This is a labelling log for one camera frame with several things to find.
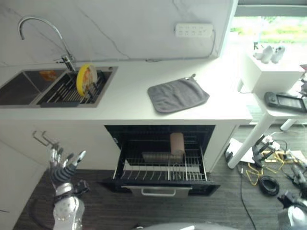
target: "dishwasher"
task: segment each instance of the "dishwasher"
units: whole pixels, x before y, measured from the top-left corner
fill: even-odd
[[[102,185],[135,196],[210,196],[219,185],[208,180],[203,154],[214,126],[106,126],[120,148],[112,178]],[[185,154],[170,154],[170,134],[184,136]]]

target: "table leg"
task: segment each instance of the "table leg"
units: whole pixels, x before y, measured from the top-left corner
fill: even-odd
[[[281,131],[287,131],[297,120],[295,119],[288,119],[282,126],[280,126]]]
[[[233,169],[240,162],[241,158],[245,155],[245,153],[252,147],[256,141],[260,138],[260,136],[271,126],[271,124],[275,121],[275,117],[265,113],[258,124],[253,128],[252,132],[243,142],[242,146],[238,150],[238,152],[230,159],[228,162],[228,167]]]

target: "kitchen sink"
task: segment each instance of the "kitchen sink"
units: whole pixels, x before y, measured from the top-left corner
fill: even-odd
[[[97,107],[117,67],[96,68],[98,80],[85,96],[76,89],[76,72],[23,70],[0,88],[0,108]]]

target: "white box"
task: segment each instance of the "white box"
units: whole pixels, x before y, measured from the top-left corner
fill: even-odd
[[[263,64],[252,54],[242,55],[239,71],[244,86],[263,98],[266,92],[287,92],[304,73],[298,63],[282,62]]]

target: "marble backsplash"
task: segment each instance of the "marble backsplash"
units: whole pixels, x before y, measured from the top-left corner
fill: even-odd
[[[43,17],[61,31],[77,61],[219,56],[236,0],[2,0],[0,66],[53,63],[64,49]],[[210,38],[175,37],[176,23],[212,23]]]

